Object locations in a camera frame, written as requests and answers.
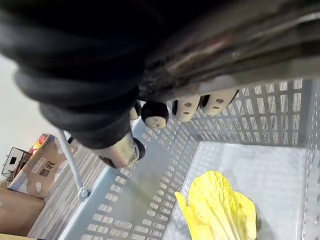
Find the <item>white plastic basket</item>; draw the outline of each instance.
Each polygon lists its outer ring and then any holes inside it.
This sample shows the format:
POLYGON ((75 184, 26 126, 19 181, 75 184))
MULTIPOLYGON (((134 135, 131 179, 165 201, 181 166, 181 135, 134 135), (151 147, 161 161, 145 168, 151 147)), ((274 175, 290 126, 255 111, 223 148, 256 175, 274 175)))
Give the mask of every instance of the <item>white plastic basket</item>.
POLYGON ((161 130, 139 121, 133 135, 145 157, 106 167, 60 239, 191 239, 174 192, 187 196, 196 177, 215 170, 255 203, 257 239, 318 240, 319 93, 318 81, 280 81, 241 89, 215 117, 198 110, 161 130))

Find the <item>white pole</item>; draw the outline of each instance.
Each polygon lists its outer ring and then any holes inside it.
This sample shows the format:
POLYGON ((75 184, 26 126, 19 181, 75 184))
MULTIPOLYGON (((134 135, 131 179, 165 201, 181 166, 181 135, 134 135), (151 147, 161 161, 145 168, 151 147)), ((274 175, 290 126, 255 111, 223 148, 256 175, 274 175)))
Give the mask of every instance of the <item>white pole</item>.
POLYGON ((86 198, 88 196, 88 191, 87 191, 86 187, 84 187, 84 184, 82 183, 80 173, 77 169, 75 159, 74 159, 72 152, 69 148, 69 144, 66 139, 65 133, 63 130, 58 129, 57 135, 58 135, 58 139, 61 144, 62 150, 64 152, 64 155, 70 165, 71 172, 74 177, 76 187, 78 188, 78 191, 79 191, 78 196, 79 196, 79 198, 81 198, 81 197, 86 198))

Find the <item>wooden surface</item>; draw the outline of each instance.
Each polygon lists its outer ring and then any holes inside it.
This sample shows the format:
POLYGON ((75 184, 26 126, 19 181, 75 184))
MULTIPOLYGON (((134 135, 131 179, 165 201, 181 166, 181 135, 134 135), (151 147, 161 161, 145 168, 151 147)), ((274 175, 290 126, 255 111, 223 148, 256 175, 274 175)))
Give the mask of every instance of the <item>wooden surface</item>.
MULTIPOLYGON (((78 146, 74 158, 84 185, 88 190, 91 190, 105 164, 97 155, 81 145, 78 146)), ((80 205, 77 186, 69 165, 62 172, 45 202, 46 205, 30 230, 28 237, 57 240, 80 205)))

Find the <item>metal plate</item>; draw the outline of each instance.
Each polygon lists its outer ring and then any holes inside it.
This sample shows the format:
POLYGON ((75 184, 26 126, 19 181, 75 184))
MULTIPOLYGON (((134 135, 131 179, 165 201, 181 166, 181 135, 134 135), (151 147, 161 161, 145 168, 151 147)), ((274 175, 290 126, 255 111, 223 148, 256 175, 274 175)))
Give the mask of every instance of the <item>metal plate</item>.
POLYGON ((133 130, 146 147, 136 165, 108 168, 60 239, 160 239, 172 214, 196 140, 179 123, 149 129, 142 121, 133 130))
POLYGON ((296 79, 243 88, 217 116, 198 110, 188 129, 199 141, 303 148, 311 86, 296 79))
MULTIPOLYGON (((257 239, 298 240, 301 239, 303 222, 305 156, 304 149, 292 147, 201 142, 192 159, 182 194, 186 197, 194 179, 206 171, 219 171, 235 191, 254 202, 261 220, 257 239)), ((178 206, 163 239, 191 239, 178 206)))
POLYGON ((310 109, 309 138, 307 146, 306 189, 303 219, 304 240, 320 239, 320 82, 314 81, 315 96, 310 109))

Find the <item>cardboard box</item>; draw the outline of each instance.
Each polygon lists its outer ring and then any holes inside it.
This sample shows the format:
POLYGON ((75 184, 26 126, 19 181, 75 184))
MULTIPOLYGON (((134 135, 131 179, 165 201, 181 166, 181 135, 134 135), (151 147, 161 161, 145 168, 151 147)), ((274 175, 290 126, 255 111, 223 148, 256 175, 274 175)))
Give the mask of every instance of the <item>cardboard box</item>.
POLYGON ((0 233, 27 236, 45 202, 6 187, 0 184, 0 233))
MULTIPOLYGON (((73 154, 77 150, 73 145, 70 145, 70 149, 73 154)), ((44 199, 50 194, 67 164, 59 140, 49 135, 8 188, 44 199)))

